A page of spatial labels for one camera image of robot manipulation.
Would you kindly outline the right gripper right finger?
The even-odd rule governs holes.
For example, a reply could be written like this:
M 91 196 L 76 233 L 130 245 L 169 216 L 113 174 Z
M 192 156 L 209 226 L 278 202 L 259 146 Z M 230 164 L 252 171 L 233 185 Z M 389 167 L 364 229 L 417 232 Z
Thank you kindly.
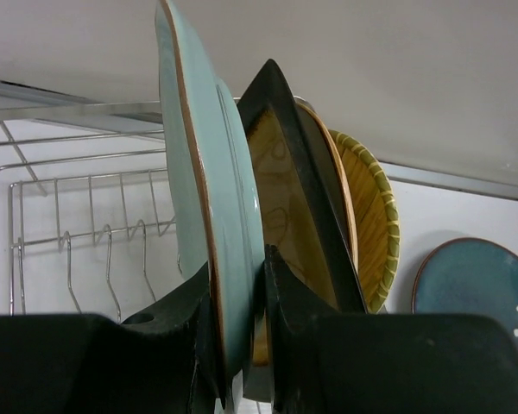
M 265 248 L 276 413 L 518 413 L 518 350 L 474 315 L 341 313 Z

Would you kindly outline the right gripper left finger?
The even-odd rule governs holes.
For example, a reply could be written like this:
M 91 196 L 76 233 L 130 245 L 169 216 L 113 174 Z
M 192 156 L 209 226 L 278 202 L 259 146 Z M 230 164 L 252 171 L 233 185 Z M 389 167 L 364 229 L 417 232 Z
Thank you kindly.
M 215 365 L 206 267 L 123 323 L 0 316 L 0 413 L 211 413 Z

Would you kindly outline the square brown yellow plate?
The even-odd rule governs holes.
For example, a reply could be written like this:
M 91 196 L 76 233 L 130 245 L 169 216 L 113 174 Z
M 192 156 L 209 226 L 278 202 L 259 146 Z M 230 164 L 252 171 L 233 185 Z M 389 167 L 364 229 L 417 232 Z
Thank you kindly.
M 237 103 L 261 205 L 263 238 L 337 311 L 368 310 L 346 239 L 287 80 L 267 60 Z

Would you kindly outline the round woven bamboo plate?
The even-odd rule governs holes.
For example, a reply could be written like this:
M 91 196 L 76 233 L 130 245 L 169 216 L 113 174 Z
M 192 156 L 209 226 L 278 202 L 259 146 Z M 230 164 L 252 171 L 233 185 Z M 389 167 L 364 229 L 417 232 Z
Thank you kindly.
M 351 191 L 358 241 L 358 277 L 371 313 L 385 305 L 400 259 L 399 214 L 381 163 L 361 142 L 330 132 Z

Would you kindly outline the light green flower plate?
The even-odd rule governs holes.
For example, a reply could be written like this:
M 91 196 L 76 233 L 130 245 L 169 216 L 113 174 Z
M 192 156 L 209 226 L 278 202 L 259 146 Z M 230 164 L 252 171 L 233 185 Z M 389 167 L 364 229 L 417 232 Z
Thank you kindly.
M 209 271 L 221 371 L 233 379 L 250 363 L 264 261 L 250 150 L 228 87 L 174 3 L 157 4 L 155 32 L 181 270 Z

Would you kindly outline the round dark teal plate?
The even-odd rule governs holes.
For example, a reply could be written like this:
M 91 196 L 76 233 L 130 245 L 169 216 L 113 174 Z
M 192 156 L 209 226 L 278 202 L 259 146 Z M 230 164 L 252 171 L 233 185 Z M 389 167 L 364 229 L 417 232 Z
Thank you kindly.
M 518 347 L 518 255 L 474 237 L 441 244 L 416 274 L 411 310 L 493 318 Z

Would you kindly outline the beige bird painted plate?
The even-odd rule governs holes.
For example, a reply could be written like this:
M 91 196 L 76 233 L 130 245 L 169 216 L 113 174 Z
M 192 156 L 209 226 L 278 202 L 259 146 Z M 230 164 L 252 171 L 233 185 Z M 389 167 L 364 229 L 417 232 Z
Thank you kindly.
M 303 100 L 297 100 L 295 106 L 305 128 L 307 142 L 312 146 L 313 159 L 328 192 L 338 225 L 346 239 L 352 262 L 358 267 L 357 225 L 343 161 L 328 128 L 319 116 Z

